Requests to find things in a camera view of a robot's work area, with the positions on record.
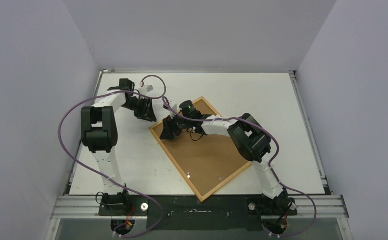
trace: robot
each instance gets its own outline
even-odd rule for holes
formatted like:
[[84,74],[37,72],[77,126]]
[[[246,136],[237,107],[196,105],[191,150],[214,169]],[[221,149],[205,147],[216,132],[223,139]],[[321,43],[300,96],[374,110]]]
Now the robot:
[[[145,95],[151,91],[149,85],[137,89],[139,94]],[[117,144],[118,134],[114,113],[120,108],[133,111],[135,118],[149,122],[157,119],[152,109],[150,98],[133,96],[133,93],[121,91],[136,91],[134,83],[129,79],[120,79],[117,87],[108,89],[111,94],[100,99],[92,106],[81,109],[81,136],[82,144],[88,147],[94,156],[101,173],[109,176],[115,182],[126,186],[120,176],[114,147]],[[222,135],[230,137],[239,154],[254,166],[261,184],[264,205],[262,208],[268,215],[279,216],[291,209],[290,215],[296,215],[294,199],[288,198],[287,191],[279,184],[273,175],[268,161],[264,156],[271,151],[271,138],[263,131],[248,123],[260,126],[248,113],[240,117],[241,120],[223,121],[221,117],[202,114],[196,110],[192,102],[187,100],[179,105],[182,115],[177,114],[177,104],[167,101],[163,108],[170,114],[163,119],[161,140],[172,141],[183,130],[191,131],[202,136]],[[123,190],[103,178],[104,194],[101,202],[105,206],[112,206],[116,215],[124,216],[132,208],[130,196]]]

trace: wooden frame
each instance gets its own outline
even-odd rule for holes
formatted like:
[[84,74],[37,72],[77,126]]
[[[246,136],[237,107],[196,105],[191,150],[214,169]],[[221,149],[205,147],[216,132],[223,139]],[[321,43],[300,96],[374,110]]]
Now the wooden frame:
[[[198,103],[200,103],[201,101],[203,101],[208,108],[210,108],[210,110],[213,112],[214,115],[218,115],[219,112],[204,98],[204,97],[200,97],[198,99],[196,99],[195,101],[193,101],[193,104],[196,105]],[[165,146],[165,144],[159,139],[159,136],[157,135],[157,133],[154,131],[154,129],[160,125],[162,125],[162,121],[154,124],[153,126],[149,127],[149,130],[151,132],[151,134],[153,135],[153,137],[156,139],[156,141],[158,142],[158,144],[161,146],[161,148],[163,149],[163,151],[166,153],[166,155],[169,157],[170,161],[172,161],[173,165],[176,167],[176,169],[178,170],[178,172],[181,174],[181,176],[183,177],[183,179],[185,180],[185,182],[188,184],[188,186],[192,189],[192,191],[195,193],[195,195],[198,197],[198,199],[203,202],[204,200],[206,200],[208,197],[210,197],[213,193],[215,193],[216,191],[218,191],[220,188],[222,188],[224,185],[226,185],[228,182],[230,182],[232,179],[234,179],[238,174],[240,174],[242,171],[244,171],[245,169],[247,169],[249,166],[251,166],[251,163],[248,162],[248,161],[245,161],[240,155],[239,155],[239,159],[242,159],[242,161],[245,161],[245,164],[244,163],[241,163],[241,167],[239,167],[236,171],[234,171],[232,174],[230,174],[228,177],[226,177],[225,179],[222,179],[222,181],[217,184],[213,189],[211,189],[210,191],[208,191],[207,193],[205,194],[201,194],[200,191],[197,189],[197,187],[192,183],[192,181],[188,178],[187,174],[184,172],[184,170],[182,169],[182,167],[179,165],[178,161],[172,156],[172,154],[170,153],[170,151],[168,150],[168,148]]]

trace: gray wall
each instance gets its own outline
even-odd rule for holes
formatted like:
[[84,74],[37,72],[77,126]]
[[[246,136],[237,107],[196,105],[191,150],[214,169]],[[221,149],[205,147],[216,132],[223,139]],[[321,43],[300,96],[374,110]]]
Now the gray wall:
[[64,0],[101,69],[295,70],[336,0]]
[[355,239],[388,239],[388,1],[338,0],[297,77]]
[[[61,116],[98,76],[61,0],[0,0],[0,239],[43,239],[71,160]],[[78,114],[65,124],[75,152]]]

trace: white table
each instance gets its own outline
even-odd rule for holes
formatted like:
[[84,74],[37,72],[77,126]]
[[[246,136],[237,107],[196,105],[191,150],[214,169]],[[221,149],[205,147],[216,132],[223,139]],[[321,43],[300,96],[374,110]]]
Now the white table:
[[[178,104],[204,96],[223,117],[239,117],[250,113],[278,140],[281,147],[275,171],[287,186],[307,194],[324,193],[318,166],[308,138],[291,80],[287,73],[158,73],[166,83],[166,97]],[[146,74],[103,74],[98,95],[128,78],[138,88]],[[163,87],[156,78],[151,96],[159,96]],[[169,112],[161,100],[153,101],[157,120]],[[148,195],[193,195],[176,168],[148,130],[152,122],[138,120],[133,112],[120,108],[115,113],[118,131],[116,157],[129,188]],[[79,160],[98,169],[87,147],[81,146]],[[95,195],[103,190],[100,176],[76,166],[70,195]],[[216,192],[217,195],[260,194],[260,184],[253,167]]]

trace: brown board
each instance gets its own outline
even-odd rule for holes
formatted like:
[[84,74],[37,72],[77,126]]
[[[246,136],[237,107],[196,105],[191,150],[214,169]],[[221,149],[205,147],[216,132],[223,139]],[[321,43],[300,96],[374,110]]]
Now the brown board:
[[[202,114],[219,114],[204,97],[193,104]],[[201,202],[251,165],[238,153],[231,138],[207,135],[199,141],[192,141],[189,133],[183,131],[174,140],[160,140],[163,122],[149,129]],[[195,140],[199,137],[199,134],[192,134]]]

